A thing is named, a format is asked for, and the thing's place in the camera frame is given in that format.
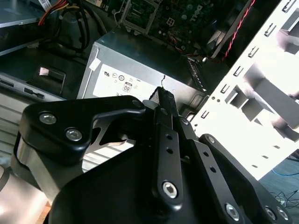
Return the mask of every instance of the metal panel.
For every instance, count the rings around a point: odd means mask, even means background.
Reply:
[[[115,81],[115,85],[126,80],[130,82],[130,78],[119,80],[117,77],[120,72],[124,73],[123,77],[129,75],[140,82],[138,85],[133,82],[134,87],[138,86],[136,94],[111,87],[109,96],[130,94],[138,98],[137,94],[141,94],[143,98],[139,98],[140,100],[149,99],[155,88],[163,85],[174,94],[178,108],[182,104],[196,108],[198,101],[193,99],[202,99],[203,96],[192,81],[184,58],[141,36],[135,37],[116,29],[94,43],[78,98],[103,97],[102,94],[96,96],[94,90],[107,85],[103,83],[102,86],[97,86],[98,79],[104,76],[102,70],[105,70],[105,67],[115,70],[111,72],[115,77],[108,71],[106,73],[107,77]],[[150,85],[152,89],[145,90],[141,85]]]
[[[37,22],[40,16],[18,0],[0,1],[0,28]]]
[[[14,99],[0,93],[0,165],[7,167],[13,153],[18,126],[23,110],[28,106],[27,103]],[[132,147],[132,143],[117,147],[106,147],[93,153],[85,155],[82,169],[88,171],[95,166],[116,156],[122,151]]]
[[[225,99],[238,87],[244,93],[243,99],[256,98],[267,104],[254,92],[263,78],[284,94],[297,96],[298,58],[285,52],[288,36],[280,29],[298,7],[298,0],[279,2],[192,120],[198,136],[204,133],[214,135],[256,179],[263,177],[299,148],[298,142],[283,138],[265,120],[260,121],[262,125],[250,122],[240,109],[226,104]]]

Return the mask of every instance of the yellow wire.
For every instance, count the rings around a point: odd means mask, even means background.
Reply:
[[[70,6],[70,7],[67,7],[67,8],[79,8],[79,7],[78,7],[78,6]],[[84,11],[85,11],[85,13],[86,13],[87,15],[90,16],[90,14],[88,13],[88,11],[87,11],[86,9],[84,9]]]
[[[64,5],[64,6],[60,7],[60,8],[58,8],[58,9],[56,9],[55,11],[59,11],[59,10],[65,8],[65,7],[67,7],[68,5],[69,5],[69,4],[67,3],[66,5]]]

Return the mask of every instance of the blue cable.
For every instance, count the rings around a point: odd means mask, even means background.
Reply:
[[[299,174],[299,173],[296,173],[296,174],[279,174],[279,173],[276,173],[274,170],[272,170],[272,171],[273,171],[273,173],[275,173],[278,176],[295,176],[295,175]]]

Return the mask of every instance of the mounting hole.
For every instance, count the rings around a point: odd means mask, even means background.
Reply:
[[[165,114],[165,115],[168,115],[167,110],[165,110],[164,108],[161,108],[161,112],[162,112],[163,114]]]
[[[173,150],[171,148],[167,148],[166,151],[169,153],[169,154],[173,154]]]
[[[216,169],[214,167],[210,167],[210,170],[213,172],[213,173],[216,173]]]
[[[169,140],[172,140],[172,137],[170,135],[166,135],[166,137],[169,139]]]

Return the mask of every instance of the power supply label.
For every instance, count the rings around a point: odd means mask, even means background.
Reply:
[[[156,86],[103,64],[93,94],[97,97],[131,95],[140,101],[149,99]]]

